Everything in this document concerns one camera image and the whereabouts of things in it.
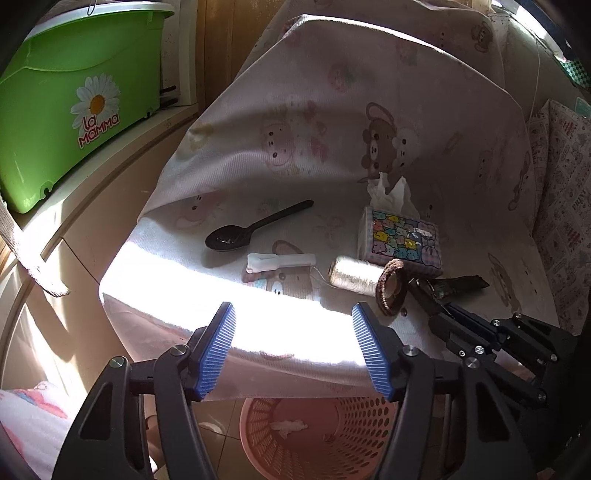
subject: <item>blue gripper pad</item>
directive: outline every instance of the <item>blue gripper pad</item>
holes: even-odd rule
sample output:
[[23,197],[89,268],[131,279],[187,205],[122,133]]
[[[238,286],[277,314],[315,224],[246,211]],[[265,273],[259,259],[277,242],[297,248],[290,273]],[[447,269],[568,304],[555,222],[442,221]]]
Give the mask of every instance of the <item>blue gripper pad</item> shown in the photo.
[[353,318],[355,336],[363,353],[363,358],[365,358],[365,365],[367,365],[374,388],[387,400],[390,400],[394,395],[394,389],[390,384],[390,364],[386,360],[386,356],[376,340],[365,312],[359,304],[353,307],[351,317]]
[[235,330],[236,312],[230,303],[199,362],[199,380],[195,390],[201,398],[215,388]]

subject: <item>tissue pack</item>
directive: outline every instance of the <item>tissue pack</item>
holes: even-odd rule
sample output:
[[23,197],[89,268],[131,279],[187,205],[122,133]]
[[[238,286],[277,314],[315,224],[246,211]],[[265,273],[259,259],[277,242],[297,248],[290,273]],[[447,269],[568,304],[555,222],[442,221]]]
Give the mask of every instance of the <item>tissue pack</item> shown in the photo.
[[394,213],[366,207],[359,225],[357,257],[377,265],[393,258],[421,277],[441,275],[437,226]]

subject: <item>brown hair tie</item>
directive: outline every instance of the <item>brown hair tie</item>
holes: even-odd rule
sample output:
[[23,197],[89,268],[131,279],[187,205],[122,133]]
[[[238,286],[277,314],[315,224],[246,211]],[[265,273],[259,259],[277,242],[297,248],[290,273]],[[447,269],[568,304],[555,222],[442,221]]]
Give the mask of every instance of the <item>brown hair tie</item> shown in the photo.
[[384,314],[395,316],[402,308],[408,290],[404,264],[395,258],[388,262],[375,287],[375,299]]

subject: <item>spoon handle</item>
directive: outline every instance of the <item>spoon handle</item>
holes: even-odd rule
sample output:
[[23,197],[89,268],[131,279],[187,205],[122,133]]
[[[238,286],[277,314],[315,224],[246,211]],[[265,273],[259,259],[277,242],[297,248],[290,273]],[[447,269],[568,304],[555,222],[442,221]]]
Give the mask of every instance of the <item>spoon handle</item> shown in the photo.
[[258,222],[253,223],[250,227],[248,227],[248,229],[250,231],[256,230],[257,228],[265,226],[271,222],[275,222],[276,220],[279,220],[280,218],[286,217],[288,215],[292,215],[293,213],[297,213],[302,210],[306,210],[307,208],[310,208],[312,205],[314,205],[314,202],[312,200],[304,200],[303,202],[296,203],[295,205],[292,205],[291,207],[288,207],[283,210],[279,210],[279,212],[273,213],[273,215],[269,215],[268,217],[265,217],[265,218],[259,220]]

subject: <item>tiled floor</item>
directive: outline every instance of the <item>tiled floor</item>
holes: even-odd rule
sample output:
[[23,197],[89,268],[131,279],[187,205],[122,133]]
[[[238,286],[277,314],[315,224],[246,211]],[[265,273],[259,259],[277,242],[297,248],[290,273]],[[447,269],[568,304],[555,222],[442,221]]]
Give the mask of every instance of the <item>tiled floor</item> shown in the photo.
[[[252,466],[240,442],[240,412],[244,399],[193,404],[201,436],[219,480],[264,480]],[[443,419],[433,417],[421,480],[436,480]],[[163,470],[155,478],[167,480]]]

